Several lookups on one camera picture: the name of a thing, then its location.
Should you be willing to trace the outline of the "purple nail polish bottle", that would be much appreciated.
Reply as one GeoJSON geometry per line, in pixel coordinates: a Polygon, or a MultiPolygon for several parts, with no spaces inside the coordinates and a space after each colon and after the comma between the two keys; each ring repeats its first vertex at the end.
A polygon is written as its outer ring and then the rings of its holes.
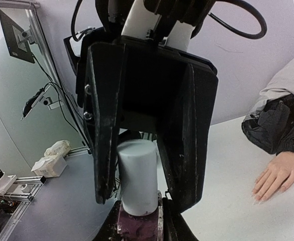
{"type": "Polygon", "coordinates": [[[130,215],[125,212],[123,204],[120,204],[117,234],[122,240],[163,240],[163,224],[163,201],[160,191],[157,209],[147,216],[130,215]]]}

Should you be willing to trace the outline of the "mannequin hand with long nails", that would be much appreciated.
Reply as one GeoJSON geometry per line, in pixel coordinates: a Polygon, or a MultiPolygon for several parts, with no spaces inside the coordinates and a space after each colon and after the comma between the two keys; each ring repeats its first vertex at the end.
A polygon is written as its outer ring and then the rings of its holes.
{"type": "Polygon", "coordinates": [[[294,153],[281,152],[255,180],[252,195],[256,202],[267,201],[276,191],[285,192],[294,183],[294,153]]]}

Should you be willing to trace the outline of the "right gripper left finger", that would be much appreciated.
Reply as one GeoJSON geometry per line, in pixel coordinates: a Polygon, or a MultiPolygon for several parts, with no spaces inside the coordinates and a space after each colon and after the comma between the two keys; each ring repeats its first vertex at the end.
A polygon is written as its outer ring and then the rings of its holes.
{"type": "Polygon", "coordinates": [[[111,211],[107,215],[100,230],[92,241],[122,241],[123,238],[118,234],[117,223],[121,201],[116,201],[111,211]]]}

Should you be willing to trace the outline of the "white nail polish cap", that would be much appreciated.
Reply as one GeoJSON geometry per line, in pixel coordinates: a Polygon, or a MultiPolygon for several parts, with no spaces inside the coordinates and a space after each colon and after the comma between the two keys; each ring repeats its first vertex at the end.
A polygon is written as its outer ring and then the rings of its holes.
{"type": "Polygon", "coordinates": [[[146,216],[158,206],[157,153],[152,141],[129,140],[117,147],[122,203],[126,213],[146,216]]]}

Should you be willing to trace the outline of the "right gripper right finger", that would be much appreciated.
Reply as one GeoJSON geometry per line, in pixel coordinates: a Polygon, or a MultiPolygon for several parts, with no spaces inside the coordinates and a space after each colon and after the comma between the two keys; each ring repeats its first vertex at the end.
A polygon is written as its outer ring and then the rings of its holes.
{"type": "Polygon", "coordinates": [[[190,230],[182,215],[176,211],[174,203],[168,198],[162,198],[165,241],[198,241],[190,230]]]}

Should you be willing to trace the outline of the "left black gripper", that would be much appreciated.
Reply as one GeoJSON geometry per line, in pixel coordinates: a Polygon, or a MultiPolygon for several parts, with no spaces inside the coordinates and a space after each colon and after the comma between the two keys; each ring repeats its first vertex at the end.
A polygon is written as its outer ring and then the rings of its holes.
{"type": "Polygon", "coordinates": [[[102,28],[79,50],[64,45],[76,75],[76,102],[86,113],[94,160],[95,199],[115,185],[120,128],[157,133],[168,192],[178,213],[202,198],[217,69],[207,59],[144,41],[116,39],[102,28]]]}

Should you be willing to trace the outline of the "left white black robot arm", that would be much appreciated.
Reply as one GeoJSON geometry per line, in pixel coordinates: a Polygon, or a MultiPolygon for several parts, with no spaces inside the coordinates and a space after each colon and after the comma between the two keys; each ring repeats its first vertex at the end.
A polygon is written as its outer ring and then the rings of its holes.
{"type": "Polygon", "coordinates": [[[212,1],[96,1],[102,23],[81,38],[77,105],[93,154],[99,204],[115,183],[120,129],[155,134],[179,212],[202,198],[218,87],[207,59],[187,53],[212,1]]]}

